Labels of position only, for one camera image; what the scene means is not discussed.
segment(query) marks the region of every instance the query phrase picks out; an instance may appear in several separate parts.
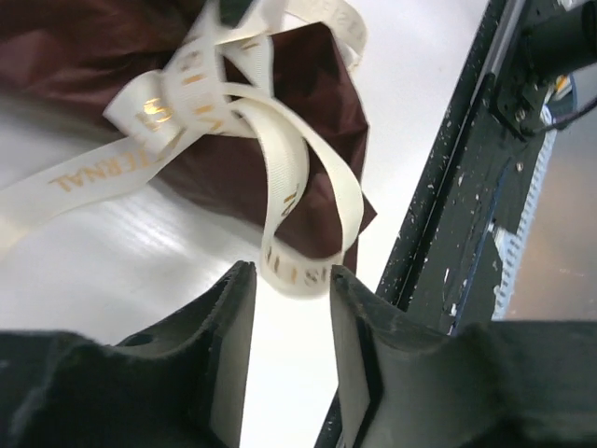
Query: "maroon bag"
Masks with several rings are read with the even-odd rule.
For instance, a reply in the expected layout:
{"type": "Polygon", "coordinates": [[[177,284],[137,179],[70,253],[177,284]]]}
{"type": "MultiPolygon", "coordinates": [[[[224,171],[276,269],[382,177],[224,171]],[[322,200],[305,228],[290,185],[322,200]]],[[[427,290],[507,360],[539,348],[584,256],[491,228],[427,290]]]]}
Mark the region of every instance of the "maroon bag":
{"type": "MultiPolygon", "coordinates": [[[[0,0],[0,87],[48,100],[111,126],[102,113],[134,77],[162,68],[203,0],[0,0]]],[[[316,23],[272,37],[276,98],[298,113],[360,179],[368,124],[334,37],[316,23]]],[[[246,79],[231,64],[232,82],[246,79]]],[[[310,154],[305,194],[276,236],[320,259],[340,251],[341,226],[326,171],[310,154]]],[[[206,209],[263,226],[265,163],[255,139],[205,135],[159,174],[206,209]]],[[[361,230],[375,217],[365,200],[361,230]]],[[[356,267],[356,245],[345,264],[356,267]]]]}

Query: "gift bag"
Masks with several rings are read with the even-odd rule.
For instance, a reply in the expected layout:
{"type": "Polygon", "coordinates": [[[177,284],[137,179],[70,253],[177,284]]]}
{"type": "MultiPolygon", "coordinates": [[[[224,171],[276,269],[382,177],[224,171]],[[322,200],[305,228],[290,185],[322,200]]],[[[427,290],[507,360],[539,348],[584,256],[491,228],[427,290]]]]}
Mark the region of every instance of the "gift bag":
{"type": "Polygon", "coordinates": [[[375,213],[359,186],[368,124],[347,70],[366,30],[350,6],[256,0],[229,29],[211,0],[31,3],[0,0],[2,87],[126,137],[0,191],[0,251],[159,175],[261,226],[261,272],[281,289],[321,291],[332,264],[355,269],[375,213]],[[285,9],[325,24],[279,32],[285,9]]]}

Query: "black cylinder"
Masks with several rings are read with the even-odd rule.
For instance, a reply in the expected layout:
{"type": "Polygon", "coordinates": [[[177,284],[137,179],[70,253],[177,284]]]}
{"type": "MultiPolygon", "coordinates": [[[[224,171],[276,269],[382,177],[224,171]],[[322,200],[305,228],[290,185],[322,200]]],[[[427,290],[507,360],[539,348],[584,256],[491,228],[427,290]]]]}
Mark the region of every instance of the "black cylinder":
{"type": "Polygon", "coordinates": [[[527,30],[526,46],[532,69],[547,81],[597,63],[597,0],[527,30]]]}

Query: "white tabletop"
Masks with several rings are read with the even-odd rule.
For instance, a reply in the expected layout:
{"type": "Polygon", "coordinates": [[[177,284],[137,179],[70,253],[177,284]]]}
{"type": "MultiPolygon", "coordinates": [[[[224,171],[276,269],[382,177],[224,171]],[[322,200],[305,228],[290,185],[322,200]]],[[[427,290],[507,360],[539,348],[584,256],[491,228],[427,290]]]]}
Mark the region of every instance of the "white tabletop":
{"type": "MultiPolygon", "coordinates": [[[[352,0],[369,41],[354,80],[371,125],[363,188],[379,215],[361,237],[375,288],[445,114],[486,0],[352,0]]],[[[0,99],[0,188],[109,138],[0,99]]],[[[102,343],[202,294],[259,234],[159,181],[52,220],[0,262],[0,329],[70,329],[102,343]]],[[[260,281],[243,448],[313,445],[337,386],[327,297],[293,300],[260,281]]]]}

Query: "screw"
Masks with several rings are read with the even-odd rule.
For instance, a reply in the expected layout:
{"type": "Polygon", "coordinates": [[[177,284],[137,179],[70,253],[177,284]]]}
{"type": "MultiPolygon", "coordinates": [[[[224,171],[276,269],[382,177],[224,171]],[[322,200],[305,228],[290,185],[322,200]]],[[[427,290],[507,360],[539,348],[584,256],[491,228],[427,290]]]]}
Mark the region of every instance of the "screw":
{"type": "Polygon", "coordinates": [[[514,117],[516,118],[516,121],[520,123],[521,121],[526,119],[526,111],[524,109],[519,109],[516,111],[514,117]]]}

